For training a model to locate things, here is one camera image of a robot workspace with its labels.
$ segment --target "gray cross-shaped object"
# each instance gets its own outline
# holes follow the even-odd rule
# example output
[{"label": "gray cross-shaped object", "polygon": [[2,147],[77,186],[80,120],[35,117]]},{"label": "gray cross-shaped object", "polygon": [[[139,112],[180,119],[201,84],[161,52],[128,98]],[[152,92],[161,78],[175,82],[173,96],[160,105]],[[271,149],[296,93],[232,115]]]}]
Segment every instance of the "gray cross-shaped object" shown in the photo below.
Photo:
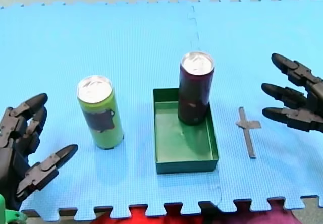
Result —
[{"label": "gray cross-shaped object", "polygon": [[250,158],[256,158],[256,155],[253,150],[251,137],[249,130],[261,128],[261,124],[259,121],[247,121],[246,113],[244,112],[244,108],[239,108],[239,116],[240,121],[236,122],[237,126],[243,129],[244,138],[246,140],[247,150]]}]

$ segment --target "black label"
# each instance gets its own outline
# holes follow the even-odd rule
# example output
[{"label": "black label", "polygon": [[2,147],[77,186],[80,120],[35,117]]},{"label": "black label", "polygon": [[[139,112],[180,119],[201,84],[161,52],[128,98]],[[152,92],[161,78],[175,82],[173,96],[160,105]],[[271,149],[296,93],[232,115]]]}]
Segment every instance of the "black label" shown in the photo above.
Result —
[{"label": "black label", "polygon": [[111,109],[95,113],[83,111],[83,114],[88,126],[95,131],[104,132],[115,127],[113,124],[115,112]]}]

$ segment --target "green can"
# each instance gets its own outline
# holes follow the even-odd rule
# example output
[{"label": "green can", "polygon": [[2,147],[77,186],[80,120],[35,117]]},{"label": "green can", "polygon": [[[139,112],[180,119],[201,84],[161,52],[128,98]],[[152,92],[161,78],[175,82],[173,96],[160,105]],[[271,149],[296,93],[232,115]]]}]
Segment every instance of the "green can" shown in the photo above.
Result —
[{"label": "green can", "polygon": [[111,81],[100,75],[86,77],[77,85],[77,98],[96,145],[112,149],[121,143],[124,131]]}]

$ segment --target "plastic tray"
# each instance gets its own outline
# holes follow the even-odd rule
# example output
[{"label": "plastic tray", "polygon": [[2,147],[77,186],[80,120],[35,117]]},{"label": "plastic tray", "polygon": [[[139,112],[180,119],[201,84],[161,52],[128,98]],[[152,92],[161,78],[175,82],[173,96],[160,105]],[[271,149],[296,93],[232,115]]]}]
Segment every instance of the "plastic tray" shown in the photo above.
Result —
[{"label": "plastic tray", "polygon": [[218,150],[210,107],[197,126],[177,116],[178,89],[154,89],[154,130],[158,174],[213,171]]}]

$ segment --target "robotic hand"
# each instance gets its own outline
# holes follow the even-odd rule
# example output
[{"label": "robotic hand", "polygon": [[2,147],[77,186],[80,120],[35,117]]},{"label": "robotic hand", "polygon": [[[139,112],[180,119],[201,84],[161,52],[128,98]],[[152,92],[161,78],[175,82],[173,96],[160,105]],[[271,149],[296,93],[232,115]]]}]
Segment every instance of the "robotic hand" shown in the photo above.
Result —
[{"label": "robotic hand", "polygon": [[287,108],[265,108],[262,114],[274,121],[287,124],[288,127],[309,132],[316,130],[323,132],[323,80],[315,77],[311,69],[298,61],[274,53],[272,61],[288,80],[296,86],[303,86],[304,94],[294,89],[279,87],[272,84],[262,84],[262,90],[280,100]]},{"label": "robotic hand", "polygon": [[37,95],[17,108],[7,108],[0,121],[0,197],[4,197],[9,210],[18,211],[31,193],[43,189],[78,149],[77,145],[69,145],[41,163],[32,167],[28,164],[28,156],[40,143],[46,102],[46,94]]}]

